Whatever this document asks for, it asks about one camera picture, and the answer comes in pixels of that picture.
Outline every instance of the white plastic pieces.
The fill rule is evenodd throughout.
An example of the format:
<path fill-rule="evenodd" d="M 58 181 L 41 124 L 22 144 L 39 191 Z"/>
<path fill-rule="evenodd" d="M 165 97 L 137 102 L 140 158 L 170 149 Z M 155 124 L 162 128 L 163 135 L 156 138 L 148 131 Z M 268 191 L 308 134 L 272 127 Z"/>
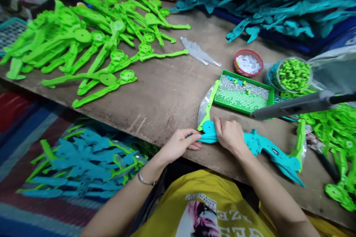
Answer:
<path fill-rule="evenodd" d="M 189 51 L 189 54 L 200 63 L 203 63 L 206 66 L 211 63 L 215 66 L 221 67 L 221 64 L 212 59 L 207 53 L 203 52 L 197 43 L 193 43 L 185 37 L 181 37 L 181 41 L 184 48 Z"/>
<path fill-rule="evenodd" d="M 261 69 L 261 66 L 258 64 L 257 60 L 252 56 L 239 55 L 236 58 L 236 61 L 238 62 L 238 67 L 249 74 L 256 74 Z"/>

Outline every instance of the plastic toy gun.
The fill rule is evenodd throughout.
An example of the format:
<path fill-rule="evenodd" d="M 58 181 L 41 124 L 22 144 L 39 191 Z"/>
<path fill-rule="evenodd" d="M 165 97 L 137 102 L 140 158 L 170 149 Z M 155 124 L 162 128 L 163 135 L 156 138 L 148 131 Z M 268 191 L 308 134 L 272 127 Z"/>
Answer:
<path fill-rule="evenodd" d="M 203 143 L 216 143 L 218 141 L 213 121 L 206 121 L 203 124 L 203 131 L 205 134 L 201 136 L 199 141 Z M 269 139 L 257 134 L 256 129 L 253 129 L 251 133 L 244 133 L 244 140 L 254 156 L 257 156 L 264 150 L 285 176 L 305 188 L 305 185 L 296 174 L 301 167 L 296 157 L 287 156 Z"/>

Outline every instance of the black cable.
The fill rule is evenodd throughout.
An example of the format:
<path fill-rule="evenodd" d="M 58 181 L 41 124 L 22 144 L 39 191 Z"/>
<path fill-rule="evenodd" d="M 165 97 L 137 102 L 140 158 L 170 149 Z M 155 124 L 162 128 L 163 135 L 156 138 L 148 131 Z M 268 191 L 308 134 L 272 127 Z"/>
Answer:
<path fill-rule="evenodd" d="M 356 101 L 356 93 L 345 94 L 343 96 L 332 96 L 329 98 L 331 104 L 340 104 L 345 102 L 354 102 Z"/>

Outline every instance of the blue plastic crate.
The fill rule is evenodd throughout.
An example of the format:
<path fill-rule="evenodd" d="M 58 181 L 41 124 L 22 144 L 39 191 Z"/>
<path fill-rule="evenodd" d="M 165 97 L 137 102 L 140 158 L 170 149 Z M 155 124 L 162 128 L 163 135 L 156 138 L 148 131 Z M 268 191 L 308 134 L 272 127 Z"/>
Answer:
<path fill-rule="evenodd" d="M 27 29 L 27 22 L 13 17 L 0 24 L 0 56 L 5 55 L 4 47 L 10 47 Z"/>
<path fill-rule="evenodd" d="M 197 8 L 202 11 L 205 11 L 205 8 L 203 6 L 198 6 Z M 215 8 L 213 11 L 213 15 L 232 22 L 236 25 L 243 21 L 243 18 L 236 17 L 227 12 L 225 9 L 221 8 Z M 306 43 L 296 40 L 290 36 L 286 36 L 274 31 L 268 31 L 265 29 L 261 29 L 258 35 L 264 39 L 273 41 L 284 48 L 291 49 L 303 55 L 313 57 L 316 56 L 322 48 L 330 44 L 334 39 L 338 38 L 341 34 L 345 33 L 353 27 L 356 27 L 356 17 L 350 17 L 334 25 L 334 29 L 326 38 L 314 37 L 307 39 Z"/>

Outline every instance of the bracelet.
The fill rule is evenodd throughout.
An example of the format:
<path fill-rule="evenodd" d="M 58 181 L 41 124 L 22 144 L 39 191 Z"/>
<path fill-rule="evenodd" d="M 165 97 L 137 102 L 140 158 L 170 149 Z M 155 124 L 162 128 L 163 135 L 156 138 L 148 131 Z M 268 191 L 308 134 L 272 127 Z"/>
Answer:
<path fill-rule="evenodd" d="M 142 176 L 141 176 L 141 169 L 138 171 L 137 177 L 138 177 L 138 180 L 140 181 L 140 183 L 145 184 L 145 185 L 154 186 L 154 185 L 156 185 L 156 184 L 158 183 L 158 181 L 159 181 L 159 179 L 158 179 L 158 180 L 156 180 L 156 181 L 154 181 L 154 182 L 152 182 L 152 183 L 147 183 L 147 182 L 145 182 L 145 181 L 143 180 Z"/>

